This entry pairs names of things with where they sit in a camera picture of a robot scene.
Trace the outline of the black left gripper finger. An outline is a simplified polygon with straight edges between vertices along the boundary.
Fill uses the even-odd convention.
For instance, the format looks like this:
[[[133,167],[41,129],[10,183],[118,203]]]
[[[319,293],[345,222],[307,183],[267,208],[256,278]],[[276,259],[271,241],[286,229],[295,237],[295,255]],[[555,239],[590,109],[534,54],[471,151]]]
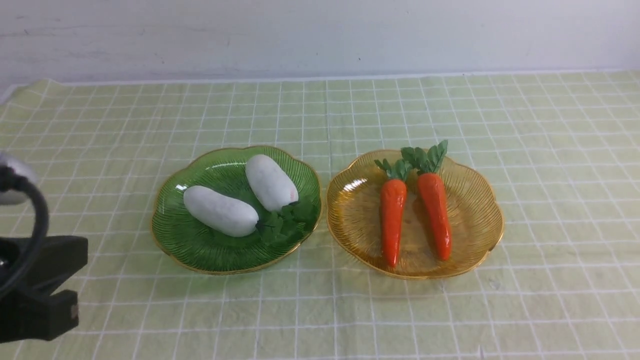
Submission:
[[[13,291],[1,299],[0,342],[53,341],[79,325],[78,293]]]
[[[1,237],[1,285],[3,276],[18,256],[25,251],[27,237]],[[38,294],[50,296],[66,280],[80,271],[89,262],[89,240],[79,235],[48,235],[34,263],[25,276],[9,288],[10,291],[24,286]]]

